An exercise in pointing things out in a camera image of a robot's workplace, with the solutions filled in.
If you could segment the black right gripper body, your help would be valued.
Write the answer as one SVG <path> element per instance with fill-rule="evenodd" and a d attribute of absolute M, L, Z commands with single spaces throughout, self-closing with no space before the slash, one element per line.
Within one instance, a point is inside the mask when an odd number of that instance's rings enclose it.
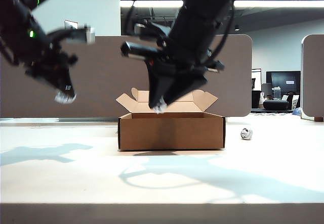
<path fill-rule="evenodd" d="M 221 61 L 214 59 L 208 59 L 206 63 L 198 65 L 189 65 L 158 54 L 146 55 L 144 58 L 148 75 L 156 79 L 204 78 L 206 72 L 218 73 L 225 69 L 225 65 Z"/>

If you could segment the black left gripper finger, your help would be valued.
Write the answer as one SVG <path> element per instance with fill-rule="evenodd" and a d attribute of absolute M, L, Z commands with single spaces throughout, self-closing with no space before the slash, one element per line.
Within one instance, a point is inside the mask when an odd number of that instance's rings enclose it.
<path fill-rule="evenodd" d="M 62 68 L 58 72 L 58 84 L 61 93 L 67 97 L 75 97 L 75 91 L 71 82 L 69 68 Z"/>
<path fill-rule="evenodd" d="M 61 77 L 38 75 L 35 77 L 35 79 L 43 84 L 46 84 L 47 86 L 54 88 L 57 91 L 58 95 L 63 95 L 63 92 L 61 90 L 63 80 Z"/>

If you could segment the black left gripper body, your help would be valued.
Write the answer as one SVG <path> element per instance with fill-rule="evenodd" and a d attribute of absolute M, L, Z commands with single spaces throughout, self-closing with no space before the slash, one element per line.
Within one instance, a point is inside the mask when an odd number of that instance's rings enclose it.
<path fill-rule="evenodd" d="M 66 52 L 50 52 L 38 61 L 25 66 L 25 75 L 35 79 L 36 76 L 57 76 L 62 68 L 70 68 L 78 60 L 76 54 Z"/>

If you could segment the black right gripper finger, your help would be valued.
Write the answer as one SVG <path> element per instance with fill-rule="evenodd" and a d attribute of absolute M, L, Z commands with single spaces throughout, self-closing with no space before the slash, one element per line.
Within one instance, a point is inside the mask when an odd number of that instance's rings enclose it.
<path fill-rule="evenodd" d="M 149 77 L 149 108 L 165 104 L 164 95 L 174 82 L 173 76 L 155 75 L 148 73 Z"/>
<path fill-rule="evenodd" d="M 164 101 L 167 105 L 175 102 L 189 92 L 199 89 L 207 83 L 207 79 L 203 75 L 182 75 L 178 76 L 164 94 Z"/>

